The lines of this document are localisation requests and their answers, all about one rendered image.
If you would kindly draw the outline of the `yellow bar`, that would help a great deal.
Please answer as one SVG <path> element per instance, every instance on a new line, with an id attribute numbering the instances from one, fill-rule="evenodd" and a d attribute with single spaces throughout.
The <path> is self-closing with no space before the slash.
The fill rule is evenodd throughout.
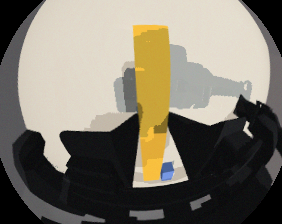
<path id="1" fill-rule="evenodd" d="M 138 123 L 144 181 L 158 180 L 169 121 L 168 26 L 133 26 Z"/>

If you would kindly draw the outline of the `blue block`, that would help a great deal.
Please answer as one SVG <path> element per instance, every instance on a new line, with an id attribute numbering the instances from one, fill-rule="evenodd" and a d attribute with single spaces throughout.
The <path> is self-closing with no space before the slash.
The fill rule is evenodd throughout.
<path id="1" fill-rule="evenodd" d="M 174 175 L 174 167 L 173 163 L 162 163 L 161 167 L 161 180 L 172 180 L 172 176 Z"/>

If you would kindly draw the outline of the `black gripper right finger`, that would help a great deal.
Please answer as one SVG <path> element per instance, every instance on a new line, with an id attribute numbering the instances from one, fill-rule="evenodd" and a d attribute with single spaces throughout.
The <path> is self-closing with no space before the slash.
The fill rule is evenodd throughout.
<path id="1" fill-rule="evenodd" d="M 168 129 L 176 144 L 178 155 L 188 179 L 200 177 L 202 169 L 209 163 L 222 137 L 241 131 L 246 124 L 246 117 L 225 120 L 221 123 L 205 125 L 200 121 L 169 112 Z"/>

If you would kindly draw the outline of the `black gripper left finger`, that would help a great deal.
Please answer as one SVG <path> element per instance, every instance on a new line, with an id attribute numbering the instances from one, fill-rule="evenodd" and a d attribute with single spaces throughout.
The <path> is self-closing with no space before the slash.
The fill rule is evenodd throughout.
<path id="1" fill-rule="evenodd" d="M 61 131 L 59 136 L 70 156 L 112 161 L 125 188 L 133 188 L 138 133 L 140 123 L 136 113 L 110 132 L 80 132 L 66 129 Z"/>

